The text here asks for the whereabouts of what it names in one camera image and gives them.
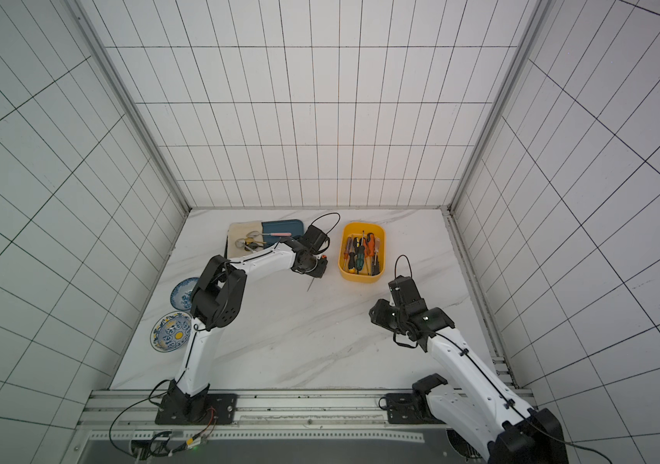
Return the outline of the purple red screwdriver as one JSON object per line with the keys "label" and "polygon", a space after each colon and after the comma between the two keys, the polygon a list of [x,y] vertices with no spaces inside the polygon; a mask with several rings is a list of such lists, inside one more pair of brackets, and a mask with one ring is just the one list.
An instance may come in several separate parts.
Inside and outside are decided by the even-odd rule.
{"label": "purple red screwdriver", "polygon": [[344,271],[347,271],[349,269],[349,254],[352,249],[352,238],[349,236],[345,238],[345,246],[344,246],[344,257],[343,257],[343,263],[342,267]]}

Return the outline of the small orange screwdriver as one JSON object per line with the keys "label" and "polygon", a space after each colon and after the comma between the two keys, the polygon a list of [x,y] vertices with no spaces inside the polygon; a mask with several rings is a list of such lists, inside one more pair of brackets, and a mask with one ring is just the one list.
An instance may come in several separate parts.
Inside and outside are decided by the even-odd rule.
{"label": "small orange screwdriver", "polygon": [[307,287],[307,291],[311,290],[313,284],[315,283],[315,281],[318,278],[323,277],[323,275],[325,274],[326,268],[327,268],[327,256],[322,255],[322,256],[318,257],[318,259],[316,260],[316,268],[314,268],[314,270],[312,270],[311,272],[308,272],[308,275],[312,278],[312,280],[311,280],[309,286]]}

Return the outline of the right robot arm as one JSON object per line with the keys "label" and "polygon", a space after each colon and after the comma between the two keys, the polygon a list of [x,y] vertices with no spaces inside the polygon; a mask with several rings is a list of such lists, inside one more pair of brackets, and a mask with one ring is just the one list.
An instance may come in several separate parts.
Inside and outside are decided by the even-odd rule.
{"label": "right robot arm", "polygon": [[442,421],[488,463],[567,463],[560,421],[518,396],[470,349],[454,321],[424,301],[394,307],[379,300],[369,311],[376,326],[404,336],[445,370],[413,390],[426,418]]}

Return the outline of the small black yellow screwdriver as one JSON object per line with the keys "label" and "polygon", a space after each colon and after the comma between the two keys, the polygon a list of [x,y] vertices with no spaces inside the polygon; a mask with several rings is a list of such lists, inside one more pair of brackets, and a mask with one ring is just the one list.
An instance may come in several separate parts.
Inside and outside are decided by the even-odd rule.
{"label": "small black yellow screwdriver", "polygon": [[360,239],[358,237],[353,238],[353,257],[351,257],[351,268],[352,270],[358,274],[358,256],[359,256],[359,247],[360,247]]}

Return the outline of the long black yellow screwdriver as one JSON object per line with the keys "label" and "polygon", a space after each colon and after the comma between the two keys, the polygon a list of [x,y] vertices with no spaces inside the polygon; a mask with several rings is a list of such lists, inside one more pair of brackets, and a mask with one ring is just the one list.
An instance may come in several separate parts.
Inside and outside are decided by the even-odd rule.
{"label": "long black yellow screwdriver", "polygon": [[351,237],[351,238],[352,238],[352,249],[351,249],[351,252],[349,254],[349,269],[347,270],[347,272],[349,272],[349,273],[353,272],[353,270],[351,268],[351,257],[353,257],[353,237]]}

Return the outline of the green black screwdriver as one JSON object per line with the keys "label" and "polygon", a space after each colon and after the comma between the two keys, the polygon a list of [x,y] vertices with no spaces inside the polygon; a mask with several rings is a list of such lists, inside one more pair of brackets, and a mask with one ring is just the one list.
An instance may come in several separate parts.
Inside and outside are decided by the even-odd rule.
{"label": "green black screwdriver", "polygon": [[366,247],[365,239],[363,237],[355,239],[355,255],[354,255],[354,268],[357,274],[360,274],[365,266],[366,261]]}

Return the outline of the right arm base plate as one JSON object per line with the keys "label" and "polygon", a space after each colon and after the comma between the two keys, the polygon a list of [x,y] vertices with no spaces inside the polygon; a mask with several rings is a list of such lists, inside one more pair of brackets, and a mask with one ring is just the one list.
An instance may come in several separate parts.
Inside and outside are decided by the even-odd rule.
{"label": "right arm base plate", "polygon": [[378,407],[390,425],[442,425],[417,392],[390,392],[380,398]]}

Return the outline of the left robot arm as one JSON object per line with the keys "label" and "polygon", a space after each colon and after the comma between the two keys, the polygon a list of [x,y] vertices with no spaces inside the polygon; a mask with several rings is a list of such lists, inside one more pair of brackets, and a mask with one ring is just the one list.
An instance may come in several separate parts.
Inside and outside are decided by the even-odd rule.
{"label": "left robot arm", "polygon": [[289,270],[321,278],[327,268],[330,239],[316,226],[303,236],[283,238],[263,251],[236,259],[215,255],[191,295],[193,329],[179,373],[164,396],[177,415],[196,423],[209,407],[209,372],[225,328],[239,315],[246,287],[266,276]]}

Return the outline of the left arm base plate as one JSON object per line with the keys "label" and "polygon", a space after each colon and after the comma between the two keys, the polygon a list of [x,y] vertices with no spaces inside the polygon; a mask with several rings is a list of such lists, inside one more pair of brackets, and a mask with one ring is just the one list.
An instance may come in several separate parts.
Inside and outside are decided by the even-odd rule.
{"label": "left arm base plate", "polygon": [[235,419],[237,394],[200,394],[184,399],[165,394],[155,418],[157,425],[231,425]]}

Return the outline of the black yellow dotted screwdriver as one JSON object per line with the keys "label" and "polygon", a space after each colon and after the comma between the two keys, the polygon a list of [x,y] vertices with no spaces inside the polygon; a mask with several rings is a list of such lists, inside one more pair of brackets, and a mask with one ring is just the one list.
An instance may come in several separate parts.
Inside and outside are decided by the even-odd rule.
{"label": "black yellow dotted screwdriver", "polygon": [[380,274],[379,251],[380,251],[380,239],[374,236],[374,252],[372,256],[372,265],[371,265],[371,271],[373,276],[378,276]]}

